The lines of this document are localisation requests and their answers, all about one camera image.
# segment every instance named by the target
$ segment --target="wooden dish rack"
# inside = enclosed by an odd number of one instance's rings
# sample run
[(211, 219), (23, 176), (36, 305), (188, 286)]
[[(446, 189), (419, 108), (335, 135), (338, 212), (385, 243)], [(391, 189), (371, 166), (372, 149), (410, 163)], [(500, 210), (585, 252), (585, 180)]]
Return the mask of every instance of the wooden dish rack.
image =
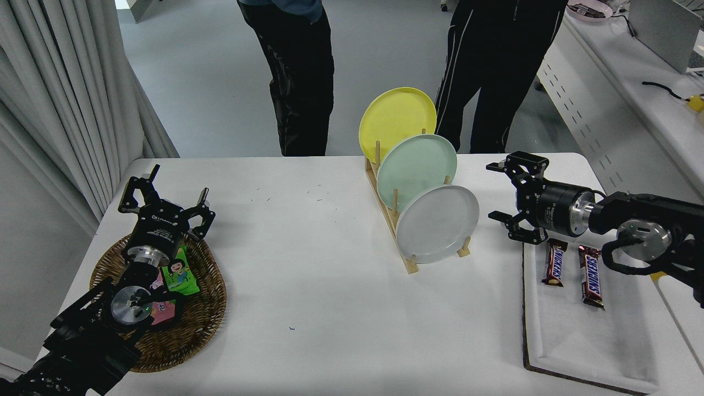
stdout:
[[(377, 190), (377, 176), (379, 175), (379, 164), (381, 163), (381, 142), (377, 140), (376, 142), (376, 150), (375, 150), (375, 161), (372, 162), (367, 158), (366, 156), (364, 157), (364, 168), (365, 172), (367, 173), (367, 178), (369, 179), (369, 183), (372, 185), (372, 190), (374, 190), (374, 195), (377, 198), (377, 202), (379, 202), (379, 205), (382, 208), (382, 213), (384, 214), (384, 218), (386, 219), (386, 224), (389, 226), (389, 230), (391, 231), (391, 235), (394, 237), (394, 241), (396, 241), (396, 224), (398, 223), (398, 217), (401, 215), (401, 212), (398, 211), (398, 189), (394, 189), (394, 205), (393, 207), (389, 208), (384, 204), (382, 201), (381, 197), (379, 196), (379, 191)], [(450, 183), (450, 176), (447, 175), (445, 176), (445, 182), (444, 184), (449, 184)], [(472, 238), (470, 236), (467, 236), (467, 239), (465, 239), (465, 243), (462, 245), (462, 247), (457, 251), (457, 255), (459, 257), (464, 257), (467, 256), (470, 253), (469, 250), (469, 245), (470, 245), (470, 240)], [(416, 273), (418, 272), (418, 265), (416, 263), (416, 256), (415, 254), (411, 256), (410, 259), (407, 259), (404, 257), (400, 252), (398, 253), (399, 256), (401, 256), (401, 259), (403, 260), (403, 264), (406, 266), (406, 271), (411, 274), (411, 273)]]

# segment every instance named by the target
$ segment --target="yellow object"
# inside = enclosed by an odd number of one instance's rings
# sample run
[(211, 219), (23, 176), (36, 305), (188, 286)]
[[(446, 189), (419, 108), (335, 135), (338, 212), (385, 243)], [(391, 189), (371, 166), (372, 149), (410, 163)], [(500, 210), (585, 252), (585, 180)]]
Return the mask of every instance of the yellow object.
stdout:
[(702, 110), (704, 110), (704, 99), (702, 99), (702, 97), (699, 95), (694, 95), (693, 97), (689, 98), (687, 106), (691, 107), (692, 110), (696, 112), (701, 112)]
[(652, 274), (650, 275), (650, 278), (653, 279), (653, 282), (657, 282), (658, 279), (660, 279), (660, 278), (662, 278), (663, 276), (666, 276), (666, 275), (667, 275), (666, 273), (664, 273), (664, 272), (661, 271), (661, 272), (652, 273)]
[(359, 125), (359, 145), (364, 155), (376, 163), (376, 143), (380, 143), (379, 162), (402, 140), (435, 133), (437, 113), (433, 101), (423, 91), (401, 87), (379, 95), (367, 107)]

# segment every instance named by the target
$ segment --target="white curtain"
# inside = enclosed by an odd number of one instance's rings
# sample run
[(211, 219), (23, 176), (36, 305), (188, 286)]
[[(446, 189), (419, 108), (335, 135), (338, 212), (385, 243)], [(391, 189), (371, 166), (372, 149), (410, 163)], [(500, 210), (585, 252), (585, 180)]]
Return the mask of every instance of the white curtain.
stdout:
[(114, 1), (0, 0), (0, 144), (86, 231), (133, 160), (178, 156), (127, 62)]

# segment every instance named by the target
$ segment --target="blue shirt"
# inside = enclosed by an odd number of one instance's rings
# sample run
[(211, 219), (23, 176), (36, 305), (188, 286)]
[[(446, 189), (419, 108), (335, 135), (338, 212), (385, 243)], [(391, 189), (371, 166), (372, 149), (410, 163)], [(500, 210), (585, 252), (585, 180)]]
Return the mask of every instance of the blue shirt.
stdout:
[(303, 16), (310, 23), (315, 23), (322, 15), (322, 2), (320, 0), (239, 0), (248, 6), (266, 6), (274, 4), (285, 13)]

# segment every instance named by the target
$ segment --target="chocolate bar wrapper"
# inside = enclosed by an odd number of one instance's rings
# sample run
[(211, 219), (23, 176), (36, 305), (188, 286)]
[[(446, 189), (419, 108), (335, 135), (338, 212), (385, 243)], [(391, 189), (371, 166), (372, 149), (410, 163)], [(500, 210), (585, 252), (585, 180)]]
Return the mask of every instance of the chocolate bar wrapper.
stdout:
[(593, 307), (604, 308), (599, 281), (599, 256), (601, 250), (579, 246), (579, 267), (582, 270), (582, 302)]
[(550, 238), (545, 255), (545, 279), (543, 283), (550, 286), (564, 287), (562, 284), (562, 258), (567, 251), (567, 242)]

